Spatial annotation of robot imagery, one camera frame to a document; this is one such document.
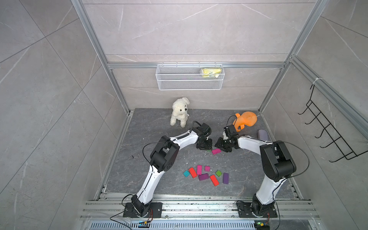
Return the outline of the long magenta block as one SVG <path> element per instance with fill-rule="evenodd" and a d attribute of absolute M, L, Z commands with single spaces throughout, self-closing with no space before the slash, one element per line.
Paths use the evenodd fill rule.
<path fill-rule="evenodd" d="M 211 152 L 212 154 L 218 154 L 221 153 L 221 149 L 213 149 Z"/>

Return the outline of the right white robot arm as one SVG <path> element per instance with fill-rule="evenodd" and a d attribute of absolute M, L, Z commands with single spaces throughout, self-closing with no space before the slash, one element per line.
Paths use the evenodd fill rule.
<path fill-rule="evenodd" d="M 286 145 L 282 141 L 263 141 L 250 136 L 219 138 L 216 148 L 224 152 L 233 149 L 245 149 L 261 156 L 264 179 L 259 190 L 253 196 L 252 214 L 262 217 L 271 214 L 274 209 L 275 196 L 287 178 L 290 178 L 297 167 Z"/>

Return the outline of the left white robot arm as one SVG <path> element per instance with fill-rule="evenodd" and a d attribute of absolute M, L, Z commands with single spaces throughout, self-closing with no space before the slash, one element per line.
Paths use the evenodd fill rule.
<path fill-rule="evenodd" d="M 210 150 L 212 130 L 207 124 L 194 127 L 176 137 L 162 136 L 150 154 L 149 171 L 141 189 L 131 198 L 131 204 L 140 217 L 146 215 L 154 191 L 166 171 L 173 166 L 180 149 L 196 144 L 200 150 Z"/>

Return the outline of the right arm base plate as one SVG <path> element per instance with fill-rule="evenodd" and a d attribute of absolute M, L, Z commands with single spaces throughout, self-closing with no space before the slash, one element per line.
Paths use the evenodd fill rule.
<path fill-rule="evenodd" d="M 276 218 L 278 217 L 275 202 L 272 202 L 268 205 L 263 205 L 258 201 L 252 202 L 244 202 L 237 201 L 236 202 L 238 215 L 240 218 Z"/>

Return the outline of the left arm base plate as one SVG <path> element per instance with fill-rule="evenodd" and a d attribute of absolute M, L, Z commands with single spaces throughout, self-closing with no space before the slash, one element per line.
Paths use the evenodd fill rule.
<path fill-rule="evenodd" d="M 163 203 L 154 202 L 135 208 L 132 203 L 125 204 L 123 217 L 130 218 L 160 218 L 162 216 Z"/>

